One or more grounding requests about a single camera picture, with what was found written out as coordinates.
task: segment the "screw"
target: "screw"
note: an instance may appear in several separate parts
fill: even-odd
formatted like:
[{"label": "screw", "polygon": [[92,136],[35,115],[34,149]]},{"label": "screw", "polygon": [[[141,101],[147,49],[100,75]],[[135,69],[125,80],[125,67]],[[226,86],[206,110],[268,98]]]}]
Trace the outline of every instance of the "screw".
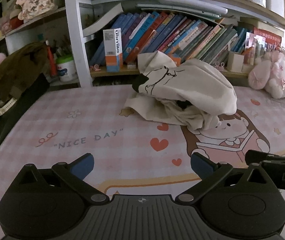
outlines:
[{"label": "screw", "polygon": [[106,196],[103,194],[95,194],[91,196],[91,200],[95,202],[102,202],[106,200]]},{"label": "screw", "polygon": [[190,194],[181,194],[178,199],[183,202],[190,202],[194,200],[194,197]]}]

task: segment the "brown jacket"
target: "brown jacket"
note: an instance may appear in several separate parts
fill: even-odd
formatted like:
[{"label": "brown jacket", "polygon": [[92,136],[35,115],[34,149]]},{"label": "brown jacket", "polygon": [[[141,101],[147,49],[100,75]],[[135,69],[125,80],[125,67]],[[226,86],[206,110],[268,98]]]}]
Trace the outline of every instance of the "brown jacket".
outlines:
[{"label": "brown jacket", "polygon": [[6,102],[9,95],[19,97],[42,73],[47,60],[47,47],[41,42],[30,43],[8,56],[0,64],[0,100]]}]

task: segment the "bed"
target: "bed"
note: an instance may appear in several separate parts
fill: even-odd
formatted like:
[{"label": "bed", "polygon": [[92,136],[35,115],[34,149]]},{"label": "bed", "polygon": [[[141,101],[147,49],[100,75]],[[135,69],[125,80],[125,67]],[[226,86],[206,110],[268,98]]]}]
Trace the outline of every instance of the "bed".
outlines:
[{"label": "bed", "polygon": [[[71,89],[42,96],[0,147],[0,199],[26,163],[50,168],[92,153],[95,165],[85,182],[114,194],[172,194],[200,178],[190,167],[197,151],[212,161],[245,167],[248,149],[285,155],[285,99],[235,87],[237,112],[213,131],[145,121],[124,109],[129,85]],[[285,190],[281,190],[285,199]],[[285,227],[282,232],[285,238]],[[3,232],[0,227],[0,239]]]}]

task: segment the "small box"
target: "small box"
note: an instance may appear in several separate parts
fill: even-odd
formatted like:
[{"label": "small box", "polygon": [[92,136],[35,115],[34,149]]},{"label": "small box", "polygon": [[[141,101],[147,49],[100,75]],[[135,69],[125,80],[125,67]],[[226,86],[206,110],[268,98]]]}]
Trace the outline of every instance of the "small box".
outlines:
[{"label": "small box", "polygon": [[127,68],[128,69],[135,69],[135,68],[137,68],[136,62],[128,62]]},{"label": "small box", "polygon": [[227,70],[232,72],[241,72],[244,63],[244,55],[236,52],[229,52]]},{"label": "small box", "polygon": [[121,29],[104,30],[107,72],[119,72],[123,67]]}]

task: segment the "plastic jar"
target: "plastic jar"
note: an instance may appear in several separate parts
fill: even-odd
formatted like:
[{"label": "plastic jar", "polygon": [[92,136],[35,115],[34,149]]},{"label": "plastic jar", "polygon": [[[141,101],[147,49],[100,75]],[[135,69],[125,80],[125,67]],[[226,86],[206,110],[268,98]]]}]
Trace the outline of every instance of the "plastic jar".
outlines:
[{"label": "plastic jar", "polygon": [[78,77],[75,61],[72,55],[59,57],[56,60],[57,72],[61,82],[68,82]]}]

